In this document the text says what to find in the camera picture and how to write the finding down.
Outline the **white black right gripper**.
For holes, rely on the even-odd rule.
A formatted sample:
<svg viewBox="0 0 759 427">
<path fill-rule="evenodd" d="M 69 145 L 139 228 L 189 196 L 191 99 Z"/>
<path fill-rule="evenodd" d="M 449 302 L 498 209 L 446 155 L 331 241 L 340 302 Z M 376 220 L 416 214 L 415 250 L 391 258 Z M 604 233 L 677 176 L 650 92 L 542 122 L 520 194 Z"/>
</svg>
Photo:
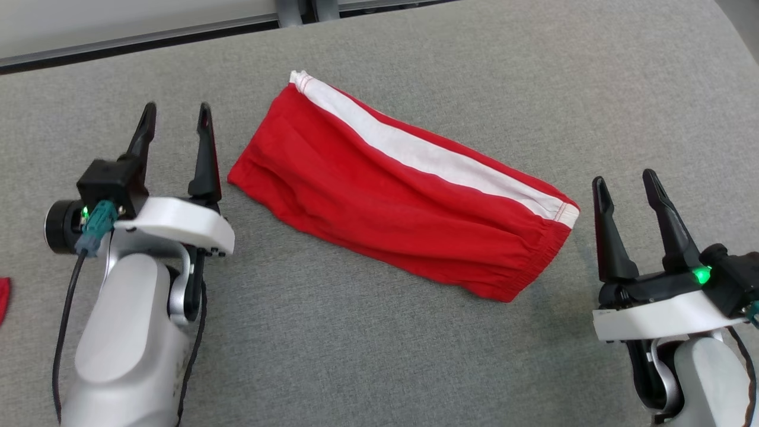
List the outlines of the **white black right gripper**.
<svg viewBox="0 0 759 427">
<path fill-rule="evenodd" d="M 646 168 L 642 179 L 648 203 L 656 213 L 661 231 L 664 271 L 683 273 L 700 267 L 699 249 L 656 172 Z M 599 280 L 612 283 L 638 278 L 637 265 L 629 259 L 614 221 L 614 203 L 602 176 L 592 181 L 592 192 Z M 685 278 L 696 285 L 696 290 L 632 308 L 594 310 L 597 338 L 607 342 L 653 340 L 712 332 L 748 322 L 743 316 L 724 316 L 700 289 L 710 278 L 710 270 L 695 270 L 685 274 Z"/>
</svg>

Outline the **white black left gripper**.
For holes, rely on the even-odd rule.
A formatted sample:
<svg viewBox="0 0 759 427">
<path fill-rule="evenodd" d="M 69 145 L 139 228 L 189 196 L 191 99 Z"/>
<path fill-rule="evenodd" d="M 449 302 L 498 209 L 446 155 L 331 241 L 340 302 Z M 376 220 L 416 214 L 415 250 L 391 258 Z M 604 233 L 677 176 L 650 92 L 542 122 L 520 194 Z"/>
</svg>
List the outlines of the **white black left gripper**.
<svg viewBox="0 0 759 427">
<path fill-rule="evenodd" d="M 157 105 L 145 105 L 140 122 L 127 151 L 119 161 L 138 162 L 138 176 L 146 177 L 150 143 L 154 140 Z M 208 252 L 231 255 L 235 251 L 235 232 L 228 221 L 207 206 L 218 206 L 222 199 L 216 138 L 209 103 L 200 105 L 197 122 L 199 149 L 188 195 L 193 203 L 175 197 L 149 197 L 130 221 L 117 221 L 112 233 L 112 257 L 154 250 L 170 254 L 174 243 Z"/>
</svg>

